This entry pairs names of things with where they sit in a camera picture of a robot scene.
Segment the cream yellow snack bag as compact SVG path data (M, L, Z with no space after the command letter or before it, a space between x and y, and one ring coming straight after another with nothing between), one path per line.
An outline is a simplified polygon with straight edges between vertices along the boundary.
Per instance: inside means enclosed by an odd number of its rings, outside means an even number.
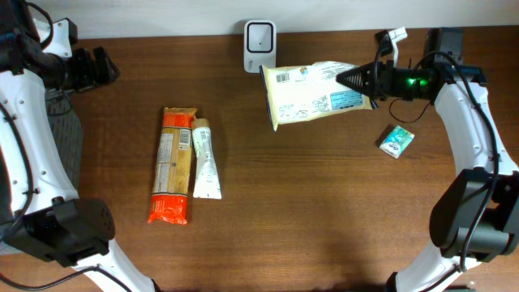
M334 61L295 67L261 66L259 73L272 129L351 110L375 109L369 97L336 81L338 74L354 68L352 64Z

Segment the orange pasta package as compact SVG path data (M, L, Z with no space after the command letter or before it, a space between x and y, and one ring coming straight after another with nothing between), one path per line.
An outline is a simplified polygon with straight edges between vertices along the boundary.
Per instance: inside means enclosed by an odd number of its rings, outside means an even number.
M169 107L163 110L149 223L187 224L193 152L191 127L197 111L196 108Z

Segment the teal small tissue pack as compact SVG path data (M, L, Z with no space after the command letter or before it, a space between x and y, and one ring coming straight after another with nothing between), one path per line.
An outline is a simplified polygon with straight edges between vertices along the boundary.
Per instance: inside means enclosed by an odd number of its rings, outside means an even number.
M383 139L379 149L398 159L414 139L414 134L401 126L395 126Z

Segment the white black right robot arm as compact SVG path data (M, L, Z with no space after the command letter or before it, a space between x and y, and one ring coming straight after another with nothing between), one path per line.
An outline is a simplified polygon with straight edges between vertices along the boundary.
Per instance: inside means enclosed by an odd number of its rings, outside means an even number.
M423 99L444 123L457 176L431 211L430 242L387 291L445 291L463 273L511 254L518 244L518 166L499 137L488 105L487 79L463 63L459 28L432 28L422 59L396 59L343 71L336 81L370 98Z

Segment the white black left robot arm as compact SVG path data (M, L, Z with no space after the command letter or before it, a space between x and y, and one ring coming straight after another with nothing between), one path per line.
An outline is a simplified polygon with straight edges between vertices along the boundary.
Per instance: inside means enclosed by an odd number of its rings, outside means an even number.
M73 92L113 83L119 70L106 51L76 47L70 19L34 19L36 5L1 4L1 244L72 268L104 291L155 291L127 258L103 200L80 199L70 173L81 158L82 131Z

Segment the white tube with cork cap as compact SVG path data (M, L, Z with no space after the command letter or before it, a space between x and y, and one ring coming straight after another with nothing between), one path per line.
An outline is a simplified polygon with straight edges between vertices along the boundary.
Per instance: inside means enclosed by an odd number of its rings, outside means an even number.
M192 138L196 155L193 196L199 199L221 200L221 184L212 150L212 132L206 118L197 118L193 122Z

